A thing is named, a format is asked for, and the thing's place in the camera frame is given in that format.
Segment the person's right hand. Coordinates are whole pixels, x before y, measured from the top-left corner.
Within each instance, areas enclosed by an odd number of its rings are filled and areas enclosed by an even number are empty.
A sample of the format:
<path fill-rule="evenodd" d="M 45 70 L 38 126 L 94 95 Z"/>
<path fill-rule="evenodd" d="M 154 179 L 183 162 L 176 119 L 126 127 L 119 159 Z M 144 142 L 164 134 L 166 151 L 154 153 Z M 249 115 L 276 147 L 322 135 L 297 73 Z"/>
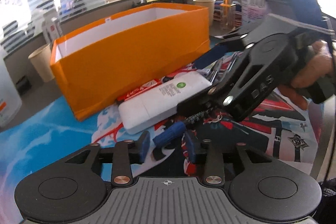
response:
<path fill-rule="evenodd" d="M 327 49 L 327 43 L 319 40 L 311 46 L 313 47 L 315 56 L 297 73 L 289 85 L 278 86 L 280 93 L 288 97 L 301 110 L 307 110 L 307 100 L 298 94 L 296 90 L 307 88 L 320 77 L 331 76 L 333 73 L 333 62 L 331 54 Z"/>

